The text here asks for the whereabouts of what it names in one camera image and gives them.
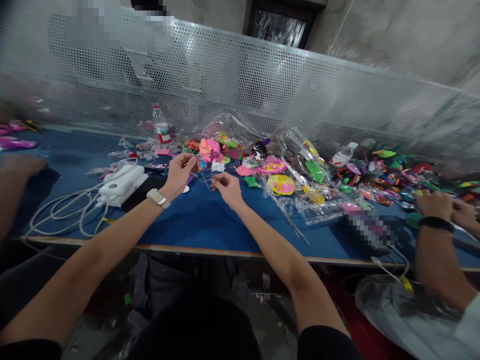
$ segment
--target hand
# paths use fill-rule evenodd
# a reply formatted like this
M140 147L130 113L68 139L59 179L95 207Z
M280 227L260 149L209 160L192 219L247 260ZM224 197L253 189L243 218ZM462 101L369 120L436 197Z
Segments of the hand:
M0 171L30 178L47 166L47 162L39 157L8 153L1 158Z
M172 202L184 191L190 174L201 169L200 161L195 155L181 153L170 161L166 184L158 192Z
M220 191L221 197L233 211L246 205L242 198L238 177L227 172L215 174L211 177L210 187L213 188L213 191Z
M424 217L436 217L450 222L453 212L453 199L445 192L423 190L422 195L415 195L416 205Z
M480 236L480 223L475 217L475 207L461 200L453 200L453 221L476 237Z

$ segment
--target power strip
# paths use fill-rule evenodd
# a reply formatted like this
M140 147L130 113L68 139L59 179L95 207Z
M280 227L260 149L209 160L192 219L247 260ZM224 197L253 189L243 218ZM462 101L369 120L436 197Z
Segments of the power strip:
M105 184L98 190L100 196L97 199L97 206L108 204L108 206L120 208L149 177L144 170L140 165L125 165L119 172L105 176L103 179Z

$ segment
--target yellow tag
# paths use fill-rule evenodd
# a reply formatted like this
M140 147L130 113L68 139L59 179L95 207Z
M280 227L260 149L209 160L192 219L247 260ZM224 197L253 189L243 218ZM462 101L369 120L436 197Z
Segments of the yellow tag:
M109 224L113 224L114 222L117 221L115 219L107 219L106 217L103 217L101 220L104 221L104 222L107 222Z
M412 287L412 284L410 283L410 281L405 277L405 275L401 276L401 280L403 281L403 286L405 287L405 290L413 294L414 288Z

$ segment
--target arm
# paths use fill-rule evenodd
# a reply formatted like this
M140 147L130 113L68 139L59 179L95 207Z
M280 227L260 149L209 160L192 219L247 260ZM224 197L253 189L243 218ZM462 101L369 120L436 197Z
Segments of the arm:
M258 216L242 199L239 179L228 173L214 175L212 187L236 212L257 242L266 260L290 291L298 332L313 325L325 325L347 336L335 305L310 264L283 236Z
M170 162L167 182L159 192L172 202L198 166L195 156L179 155ZM163 208L147 198L86 241L0 332L0 345L47 339L65 348L97 286L162 212Z
M34 156L6 154L0 164L0 241L5 239L15 219L30 177L47 163Z
M454 211L453 202L450 196L439 191L431 194L425 190L423 196L416 197L416 204L423 216L446 221L450 221ZM427 289L462 313L478 294L460 268L452 234L447 230L428 226L420 228L416 244L415 276Z

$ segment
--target perforated metal panel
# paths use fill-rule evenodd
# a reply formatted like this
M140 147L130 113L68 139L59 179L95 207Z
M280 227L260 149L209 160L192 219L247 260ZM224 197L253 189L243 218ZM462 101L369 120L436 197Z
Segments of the perforated metal panel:
M65 3L16 0L1 28L2 97L50 122L151 137L139 122L159 102L181 141L229 112L256 134L297 126L320 152L374 138L478 169L480 102L457 89L179 20L173 51L138 52L129 8L121 48L67 48Z

